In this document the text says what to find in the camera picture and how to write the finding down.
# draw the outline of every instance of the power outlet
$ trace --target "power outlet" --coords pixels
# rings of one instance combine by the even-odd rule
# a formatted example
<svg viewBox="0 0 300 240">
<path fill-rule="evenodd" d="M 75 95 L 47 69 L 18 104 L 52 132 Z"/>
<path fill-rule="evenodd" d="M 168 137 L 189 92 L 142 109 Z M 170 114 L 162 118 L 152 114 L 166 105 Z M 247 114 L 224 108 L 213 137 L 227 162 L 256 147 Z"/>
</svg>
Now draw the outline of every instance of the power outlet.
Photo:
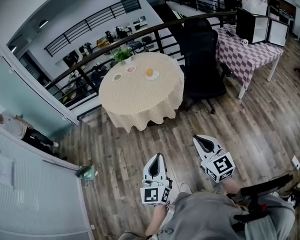
<svg viewBox="0 0 300 240">
<path fill-rule="evenodd" d="M 297 170 L 300 169 L 300 162 L 299 162 L 299 160 L 298 160 L 298 158 L 297 158 L 296 156 L 294 156 L 294 157 L 292 158 L 292 163 L 293 163 L 294 167 L 295 167 Z"/>
</svg>

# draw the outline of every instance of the wooden floor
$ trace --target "wooden floor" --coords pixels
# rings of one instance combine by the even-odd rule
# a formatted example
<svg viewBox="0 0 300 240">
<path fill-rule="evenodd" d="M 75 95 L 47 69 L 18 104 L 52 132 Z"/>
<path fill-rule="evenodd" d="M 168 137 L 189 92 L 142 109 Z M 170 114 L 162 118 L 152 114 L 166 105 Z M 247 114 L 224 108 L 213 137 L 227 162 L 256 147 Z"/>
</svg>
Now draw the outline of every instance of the wooden floor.
<svg viewBox="0 0 300 240">
<path fill-rule="evenodd" d="M 141 204 L 143 167 L 150 157 L 165 155 L 173 180 L 171 198 L 187 183 L 192 192 L 221 190 L 199 168 L 200 159 L 192 142 L 194 134 L 217 138 L 231 153 L 236 165 L 234 178 L 242 186 L 263 183 L 292 171 L 291 159 L 300 161 L 300 80 L 293 68 L 300 66 L 300 44 L 288 37 L 271 82 L 272 64 L 259 68 L 242 100 L 241 84 L 226 79 L 227 94 L 213 99 L 216 113 L 203 101 L 190 112 L 178 111 L 175 119 L 129 134 L 115 128 L 104 109 L 88 114 L 80 126 L 60 141 L 59 153 L 77 165 L 94 165 L 95 181 L 82 182 L 90 223 L 96 240 L 118 239 L 127 230 L 142 234 L 152 207 Z M 300 182 L 300 170 L 291 172 Z M 300 207 L 291 239 L 300 240 Z"/>
</svg>

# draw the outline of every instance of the white table leg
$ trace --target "white table leg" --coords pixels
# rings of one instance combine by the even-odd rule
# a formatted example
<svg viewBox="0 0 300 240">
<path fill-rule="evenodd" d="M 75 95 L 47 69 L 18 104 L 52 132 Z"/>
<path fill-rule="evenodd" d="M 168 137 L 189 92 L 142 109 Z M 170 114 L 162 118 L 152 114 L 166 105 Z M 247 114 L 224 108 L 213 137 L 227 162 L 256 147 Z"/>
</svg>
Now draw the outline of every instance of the white table leg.
<svg viewBox="0 0 300 240">
<path fill-rule="evenodd" d="M 278 64 L 278 61 L 279 61 L 280 57 L 277 58 L 277 59 L 273 62 L 272 69 L 271 69 L 270 74 L 269 74 L 269 76 L 268 76 L 268 78 L 267 78 L 267 81 L 268 81 L 268 82 L 270 82 L 270 80 L 271 80 L 271 78 L 272 78 L 272 76 L 273 76 L 273 74 L 274 74 L 274 72 L 275 72 L 275 70 L 276 70 L 276 67 L 277 67 L 277 64 Z"/>
<path fill-rule="evenodd" d="M 239 100 L 241 100 L 243 98 L 243 96 L 245 95 L 245 92 L 246 92 L 246 87 L 245 87 L 245 84 L 243 84 L 241 87 L 239 96 L 238 96 Z"/>
</svg>

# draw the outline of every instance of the white plate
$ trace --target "white plate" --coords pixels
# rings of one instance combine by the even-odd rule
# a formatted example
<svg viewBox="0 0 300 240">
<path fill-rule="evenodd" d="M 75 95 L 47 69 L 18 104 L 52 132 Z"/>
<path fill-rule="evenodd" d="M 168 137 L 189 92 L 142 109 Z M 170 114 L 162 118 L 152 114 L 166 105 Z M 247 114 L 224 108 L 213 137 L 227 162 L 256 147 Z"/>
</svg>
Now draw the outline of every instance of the white plate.
<svg viewBox="0 0 300 240">
<path fill-rule="evenodd" d="M 145 78 L 148 80 L 156 80 L 159 77 L 159 72 L 158 71 L 153 71 L 153 75 L 152 76 L 147 76 L 145 75 Z"/>
<path fill-rule="evenodd" d="M 123 76 L 124 76 L 124 75 L 123 75 L 122 73 L 116 73 L 116 74 L 112 77 L 112 81 L 114 81 L 114 82 L 120 81 L 120 80 L 122 79 Z"/>
<path fill-rule="evenodd" d="M 272 53 L 275 53 L 276 52 L 276 49 L 272 46 L 268 46 L 268 50 Z"/>
<path fill-rule="evenodd" d="M 130 65 L 130 66 L 127 66 L 126 69 L 125 69 L 125 72 L 130 74 L 130 73 L 133 73 L 135 72 L 137 69 L 137 66 L 135 65 Z"/>
</svg>

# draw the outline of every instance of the black pants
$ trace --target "black pants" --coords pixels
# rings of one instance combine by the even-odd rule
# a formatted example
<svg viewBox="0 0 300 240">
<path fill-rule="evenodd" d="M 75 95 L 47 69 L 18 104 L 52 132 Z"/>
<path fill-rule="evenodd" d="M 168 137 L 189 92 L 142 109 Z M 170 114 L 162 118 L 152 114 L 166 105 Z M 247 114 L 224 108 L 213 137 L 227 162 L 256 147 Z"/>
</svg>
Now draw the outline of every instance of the black pants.
<svg viewBox="0 0 300 240">
<path fill-rule="evenodd" d="M 48 146 L 42 144 L 53 146 L 54 142 L 35 129 L 27 128 L 22 140 L 38 150 L 54 155 Z"/>
</svg>

